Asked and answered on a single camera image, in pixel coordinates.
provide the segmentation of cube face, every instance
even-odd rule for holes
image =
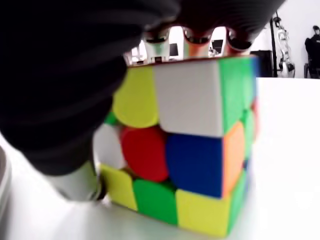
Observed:
[[[176,202],[180,227],[216,237],[226,236],[230,197],[217,199],[179,189]]]
[[[151,66],[131,67],[113,97],[112,110],[123,124],[148,128],[158,122],[156,91]]]
[[[156,65],[154,76],[162,129],[197,136],[223,135],[216,61]]]
[[[124,157],[140,178],[162,182],[169,176],[165,144],[167,135],[158,126],[125,128],[121,134]]]
[[[173,134],[166,144],[172,182],[186,191],[216,198],[227,196],[239,178],[245,133],[238,122],[224,138]]]
[[[123,170],[114,169],[107,165],[101,166],[105,176],[108,195],[114,203],[137,211],[132,177]]]
[[[225,237],[250,181],[257,132],[254,65],[237,57],[130,68],[108,126],[95,136],[111,200]],[[121,132],[111,126],[117,124],[124,125]]]
[[[139,213],[168,224],[178,224],[176,189],[173,185],[138,179],[133,187]]]

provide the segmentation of robotic hand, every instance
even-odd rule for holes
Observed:
[[[0,131],[64,197],[99,200],[93,134],[126,74],[122,55],[173,25],[194,43],[225,26],[229,52],[246,51],[283,1],[4,0]]]

